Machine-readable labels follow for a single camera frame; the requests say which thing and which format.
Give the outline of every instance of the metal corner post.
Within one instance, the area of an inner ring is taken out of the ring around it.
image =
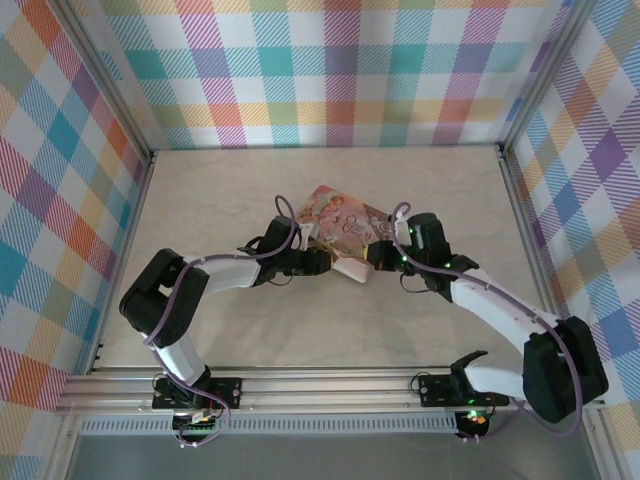
[[[540,106],[549,87],[556,79],[562,64],[566,60],[573,44],[582,31],[582,27],[589,19],[598,0],[575,0],[569,15],[562,27],[558,39],[551,46],[551,51],[538,73],[535,82],[525,95],[525,100],[518,111],[516,118],[507,132],[504,141],[506,156],[513,153],[516,143],[526,130],[536,110]]]
[[[67,0],[48,0],[48,3],[64,31],[71,39],[73,46],[78,51],[85,67],[96,82],[98,90],[100,90],[100,93],[102,93],[107,104],[111,107],[116,118],[122,125],[136,153],[143,158],[145,162],[151,162],[153,157],[151,147],[147,144],[138,122],[122,98],[100,53],[96,50],[89,35],[87,35],[74,9],[69,5]]]

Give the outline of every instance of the ventilation grille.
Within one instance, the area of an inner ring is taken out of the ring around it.
[[[171,415],[87,416],[82,422],[80,435],[157,435],[171,432]]]
[[[396,433],[441,432],[455,428],[453,414],[252,415],[231,417],[229,433]]]
[[[355,434],[456,432],[454,413],[367,415],[243,415],[231,417],[226,434]],[[94,416],[85,418],[81,435],[156,435],[171,433],[171,417]]]

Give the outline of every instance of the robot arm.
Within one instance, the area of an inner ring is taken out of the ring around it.
[[[287,241],[290,231],[291,220],[278,216],[271,222],[263,237],[257,237],[247,246],[236,250],[231,258],[200,263],[187,270],[177,287],[166,323],[149,345],[168,373],[178,380],[164,384],[172,389],[167,392],[168,397],[179,397],[181,404],[186,407],[200,408],[208,404],[208,400],[176,383],[184,383],[205,392],[215,390],[209,368],[187,335],[203,295],[229,288],[256,287],[272,280],[277,273],[286,276],[314,276],[331,269],[331,255],[328,251],[318,247],[306,248],[306,243],[304,249],[294,249],[293,241],[277,255],[239,261],[241,257],[275,250]],[[178,275],[192,260],[195,258],[182,257],[171,249],[160,250],[123,296],[120,313],[145,339],[157,328],[167,308],[167,291],[174,288]]]
[[[174,379],[163,383],[167,398],[179,399],[184,408],[207,408],[209,400],[195,392],[220,392],[225,388],[220,379],[211,377],[209,368],[187,336],[202,295],[262,285],[277,273],[313,276],[331,269],[329,252],[317,247],[305,248],[306,235],[301,235],[302,249],[293,249],[290,242],[280,253],[269,258],[238,261],[242,256],[253,258],[255,254],[272,252],[285,243],[290,238],[290,222],[286,217],[276,217],[263,237],[252,240],[233,254],[235,259],[200,263],[187,270],[179,288],[176,287],[172,294],[175,301],[166,323],[158,332],[155,330],[158,330],[169,302],[166,291],[174,288],[180,272],[193,259],[169,249],[161,250],[124,295],[120,313],[148,339],[146,343],[150,343],[150,348]],[[443,406],[457,406],[466,405],[482,392],[497,393],[524,399],[542,418],[558,422],[575,410],[576,395],[567,358],[554,336],[561,338],[576,365],[583,402],[606,392],[607,379],[585,322],[576,317],[560,320],[505,294],[505,290],[492,282],[477,263],[451,253],[442,225],[434,214],[415,215],[405,228],[401,243],[406,255],[400,254],[389,240],[368,247],[365,257],[374,268],[420,275],[429,290],[476,314],[504,335],[519,353],[518,359],[513,361],[485,351],[473,352],[451,365],[446,381],[440,379],[429,384],[428,395],[446,397],[454,402]],[[428,270],[414,267],[416,261],[427,265]],[[531,312],[545,321],[554,330],[554,335],[535,321]],[[241,379],[225,381],[233,383],[241,382]],[[173,408],[175,402],[169,403]]]
[[[430,291],[476,314],[519,352],[516,361],[477,351],[454,362],[446,388],[452,388],[461,402],[480,392],[494,392],[526,400],[549,422],[565,418],[575,411],[576,395],[569,359],[554,337],[561,339],[575,364],[583,403],[607,391],[607,378],[584,321],[561,320],[527,304],[500,287],[473,260],[452,254],[434,214],[418,214],[408,221],[400,217],[395,228],[401,249],[386,240],[365,252],[374,268],[420,275]],[[427,268],[416,268],[416,264]],[[554,332],[548,332],[543,323]]]

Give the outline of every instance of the colorful plaid wall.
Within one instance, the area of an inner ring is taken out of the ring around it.
[[[34,478],[143,164],[45,0],[0,0],[0,479]]]
[[[75,1],[173,149],[492,143],[570,3]]]
[[[600,0],[516,154],[554,294],[593,325],[640,478],[640,0]]]

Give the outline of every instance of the marble floor surface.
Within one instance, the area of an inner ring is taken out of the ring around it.
[[[413,213],[435,212],[454,252],[539,305],[491,147],[162,152],[116,301],[159,249],[233,251],[264,233],[276,194],[299,208],[321,184],[385,211],[407,200]],[[189,335],[205,361],[225,366],[435,366],[477,349],[514,352],[473,314],[405,293],[386,272],[366,285],[329,272],[205,296]],[[99,366],[154,365],[117,305],[104,342]]]

